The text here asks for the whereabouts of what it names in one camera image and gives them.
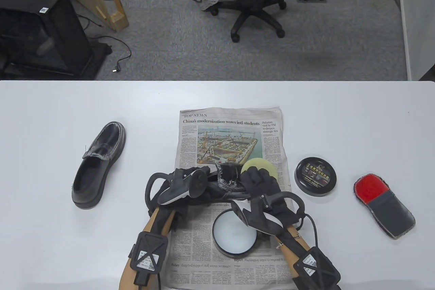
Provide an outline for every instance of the qr code label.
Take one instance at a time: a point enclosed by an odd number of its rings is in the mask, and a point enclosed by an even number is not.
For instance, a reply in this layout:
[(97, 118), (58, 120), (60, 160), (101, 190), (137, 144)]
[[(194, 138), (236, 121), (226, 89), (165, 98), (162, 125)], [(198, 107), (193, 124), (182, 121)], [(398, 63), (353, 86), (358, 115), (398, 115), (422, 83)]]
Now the qr code label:
[[(307, 265), (311, 265), (311, 266), (317, 267), (317, 262), (316, 262), (316, 260), (314, 259), (314, 257), (311, 256), (311, 255), (308, 255), (307, 257), (305, 257), (305, 258), (303, 259), (303, 263), (304, 263), (304, 264), (307, 264)], [(314, 272), (315, 272), (315, 270), (309, 269), (309, 268), (307, 268), (307, 267), (303, 267), (303, 269), (306, 271), (306, 273), (307, 273), (309, 276), (313, 275)]]
[[(139, 256), (137, 257), (137, 259), (141, 259), (144, 255), (146, 254), (146, 251), (140, 251), (139, 252)], [(159, 256), (156, 254), (153, 254), (153, 258), (154, 261), (158, 262), (159, 260)], [(139, 264), (136, 265), (137, 267), (143, 268), (144, 270), (149, 270), (149, 271), (155, 271), (156, 269), (154, 268), (153, 262), (151, 261), (151, 257), (147, 256), (146, 259), (144, 259), (143, 261), (141, 261)]]

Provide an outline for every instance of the gray carpet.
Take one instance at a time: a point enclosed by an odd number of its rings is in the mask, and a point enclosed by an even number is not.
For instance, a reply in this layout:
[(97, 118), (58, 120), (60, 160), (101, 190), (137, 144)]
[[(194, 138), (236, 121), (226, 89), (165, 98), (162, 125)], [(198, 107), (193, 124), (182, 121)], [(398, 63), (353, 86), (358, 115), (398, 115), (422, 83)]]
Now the gray carpet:
[[(267, 9), (286, 36), (255, 17), (230, 39), (238, 13), (216, 17), (191, 0), (121, 0), (130, 26), (119, 32), (91, 25), (89, 35), (121, 38), (133, 56), (113, 40), (98, 79), (102, 80), (405, 80), (400, 10), (393, 0), (328, 0), (287, 9)], [(79, 5), (79, 13), (93, 17)]]

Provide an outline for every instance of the chair base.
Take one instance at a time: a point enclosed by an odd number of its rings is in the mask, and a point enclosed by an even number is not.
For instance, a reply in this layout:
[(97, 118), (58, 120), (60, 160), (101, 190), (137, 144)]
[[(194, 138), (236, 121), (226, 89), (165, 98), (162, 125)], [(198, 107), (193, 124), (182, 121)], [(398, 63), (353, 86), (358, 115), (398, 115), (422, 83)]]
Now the chair base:
[[(264, 2), (263, 7), (268, 7), (274, 4), (278, 4), (281, 10), (284, 10), (287, 7), (287, 4), (284, 0), (267, 0)], [(207, 11), (210, 12), (213, 16), (216, 16), (219, 13), (219, 9), (230, 9), (241, 12), (236, 22), (234, 23), (233, 28), (231, 29), (231, 40), (234, 43), (240, 41), (238, 31), (249, 16), (255, 16), (272, 26), (275, 29), (278, 38), (283, 38), (285, 36), (285, 31), (282, 29), (281, 24), (278, 23), (275, 18), (273, 18), (263, 9), (261, 9), (260, 11), (252, 11), (251, 9), (242, 6), (242, 4), (237, 1), (222, 1), (208, 8)]]

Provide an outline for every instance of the black leather shoe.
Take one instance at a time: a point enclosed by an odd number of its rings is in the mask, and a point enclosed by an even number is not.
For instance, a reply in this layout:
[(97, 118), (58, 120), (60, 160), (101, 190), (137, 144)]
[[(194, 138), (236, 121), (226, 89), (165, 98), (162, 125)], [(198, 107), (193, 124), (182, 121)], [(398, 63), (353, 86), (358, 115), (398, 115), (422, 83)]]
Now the black leather shoe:
[(120, 157), (125, 144), (125, 129), (119, 122), (104, 126), (89, 150), (74, 179), (72, 197), (81, 209), (90, 209), (98, 204), (103, 195), (107, 173)]

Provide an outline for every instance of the shoe polish tin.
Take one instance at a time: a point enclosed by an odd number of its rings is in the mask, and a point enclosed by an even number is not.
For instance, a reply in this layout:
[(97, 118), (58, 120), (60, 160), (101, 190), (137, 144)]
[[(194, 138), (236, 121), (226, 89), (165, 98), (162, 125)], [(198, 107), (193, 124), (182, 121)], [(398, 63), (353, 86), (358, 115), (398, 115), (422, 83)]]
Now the shoe polish tin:
[(331, 164), (324, 159), (307, 157), (295, 170), (295, 182), (306, 194), (321, 197), (334, 189), (337, 175)]

